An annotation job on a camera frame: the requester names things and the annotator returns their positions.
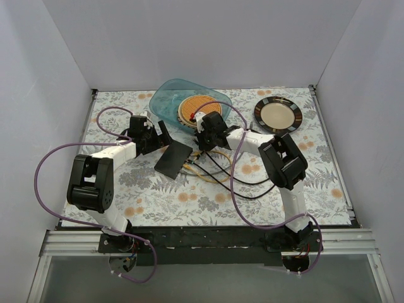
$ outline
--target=gray wall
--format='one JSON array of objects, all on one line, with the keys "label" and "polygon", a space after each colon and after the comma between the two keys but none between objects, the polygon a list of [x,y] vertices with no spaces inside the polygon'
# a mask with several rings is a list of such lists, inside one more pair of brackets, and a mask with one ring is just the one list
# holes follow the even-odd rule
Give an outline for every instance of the gray wall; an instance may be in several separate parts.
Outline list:
[{"label": "gray wall", "polygon": [[[51,148],[80,137],[91,91],[41,0],[0,0],[0,302],[25,302],[46,228],[33,173]],[[75,149],[60,151],[40,190],[60,211]]]},{"label": "gray wall", "polygon": [[316,84],[360,0],[44,0],[90,87]]},{"label": "gray wall", "polygon": [[318,85],[355,213],[404,302],[404,2],[362,0]]}]

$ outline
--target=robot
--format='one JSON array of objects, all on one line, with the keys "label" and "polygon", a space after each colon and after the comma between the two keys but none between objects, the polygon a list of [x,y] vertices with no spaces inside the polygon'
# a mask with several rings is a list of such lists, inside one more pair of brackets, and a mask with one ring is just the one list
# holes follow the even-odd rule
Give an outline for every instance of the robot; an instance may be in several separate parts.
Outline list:
[{"label": "robot", "polygon": [[[198,112],[194,120],[195,134],[201,151],[216,146],[235,150],[244,130],[228,127],[217,112]],[[138,155],[146,155],[163,146],[171,145],[163,121],[157,133],[149,113],[130,118],[129,128],[122,132],[132,142],[106,148],[92,155],[77,155],[73,162],[67,192],[68,203],[87,212],[99,224],[138,235],[150,241],[159,255],[159,264],[210,264],[210,263],[264,263],[277,265],[282,251],[291,251],[310,243],[316,247],[316,233],[308,217],[287,223],[284,229],[262,231],[248,226],[239,227],[134,227],[114,204],[114,171]],[[268,177],[279,188],[285,219],[306,213],[303,180],[307,161],[289,134],[259,134],[246,131],[242,151],[262,158]],[[150,248],[135,239],[103,229],[100,236],[100,253],[136,251],[137,266],[152,265]]]}]

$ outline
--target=yellow cable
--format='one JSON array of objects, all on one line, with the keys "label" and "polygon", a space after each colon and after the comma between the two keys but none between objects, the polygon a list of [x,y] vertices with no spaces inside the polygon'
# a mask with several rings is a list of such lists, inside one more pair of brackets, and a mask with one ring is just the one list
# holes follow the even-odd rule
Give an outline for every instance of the yellow cable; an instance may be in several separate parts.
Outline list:
[{"label": "yellow cable", "polygon": [[[211,153],[219,153],[219,154],[223,155],[223,156],[229,161],[230,166],[232,165],[232,159],[231,159],[228,155],[226,155],[225,153],[223,153],[223,152],[221,152],[221,151],[218,151],[218,150],[211,150],[210,152],[211,152]],[[198,155],[200,155],[200,154],[201,154],[201,151],[196,151],[196,152],[194,153],[194,155],[193,155],[193,156],[195,156],[194,161],[197,159]],[[206,182],[209,182],[209,183],[217,183],[215,180],[208,179],[208,178],[206,178],[205,176],[201,175],[199,172],[197,172],[196,170],[194,170],[194,169],[193,169],[192,167],[190,167],[188,164],[184,164],[184,168],[187,169],[187,170],[190,170],[191,172],[193,172],[193,173],[196,174],[199,178],[201,178],[202,180],[204,180],[204,181],[206,181]],[[220,180],[220,182],[225,182],[225,181],[227,181],[229,178],[230,178],[229,176],[226,176],[223,180]]]}]

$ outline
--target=gray floor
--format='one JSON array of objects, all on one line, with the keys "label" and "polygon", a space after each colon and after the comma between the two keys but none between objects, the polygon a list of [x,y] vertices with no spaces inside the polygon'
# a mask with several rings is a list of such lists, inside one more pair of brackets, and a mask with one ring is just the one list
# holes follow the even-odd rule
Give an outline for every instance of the gray floor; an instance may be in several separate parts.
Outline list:
[{"label": "gray floor", "polygon": [[[135,268],[146,276],[150,268]],[[322,256],[301,278],[256,264],[159,266],[136,285],[106,257],[53,257],[42,302],[380,302],[366,255]]]}]

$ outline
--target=floral tablecloth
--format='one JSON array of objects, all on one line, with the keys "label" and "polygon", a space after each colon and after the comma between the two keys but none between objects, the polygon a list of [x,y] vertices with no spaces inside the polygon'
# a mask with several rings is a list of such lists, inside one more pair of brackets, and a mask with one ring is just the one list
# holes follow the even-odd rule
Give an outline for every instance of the floral tablecloth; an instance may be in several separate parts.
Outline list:
[{"label": "floral tablecloth", "polygon": [[[268,88],[244,90],[219,90],[230,97],[253,128],[262,130],[253,116],[254,106],[268,96],[281,96],[295,102],[303,113],[300,128],[291,135],[306,157],[309,168],[304,180],[304,195],[309,213],[322,225],[350,224],[347,203],[341,189],[338,174],[331,157],[330,148],[319,121],[316,106],[308,88]],[[146,92],[99,92],[93,108],[86,142],[113,142],[115,138],[103,133],[95,122],[97,114],[112,105],[125,107],[134,113],[148,109],[153,91]],[[152,115],[157,124],[158,118]],[[129,116],[120,110],[110,110],[103,114],[100,122],[107,129],[120,133],[129,126]],[[241,125],[235,112],[226,120],[228,125]],[[197,150],[193,136],[167,124],[173,139]],[[86,146],[83,153],[94,153],[101,147]],[[222,150],[229,155],[231,151]],[[176,180],[169,179],[154,171],[153,167],[161,157],[163,149],[140,156],[115,172],[114,203],[122,214],[136,226],[185,226],[185,225],[243,225],[244,222],[234,210],[230,193],[218,184],[203,181],[198,177],[179,174]],[[216,160],[227,166],[225,157],[213,154]],[[200,165],[209,171],[216,171],[210,159],[201,157]],[[243,154],[237,162],[235,176],[247,182],[257,182],[267,178],[259,157]],[[235,182],[235,191],[244,196],[257,196],[271,186],[266,182],[258,186],[246,186]],[[255,224],[276,224],[283,222],[284,212],[278,189],[259,199],[237,198],[244,216]],[[68,217],[93,222],[93,219],[75,206],[66,205]],[[62,226],[78,224],[62,222]]]}]

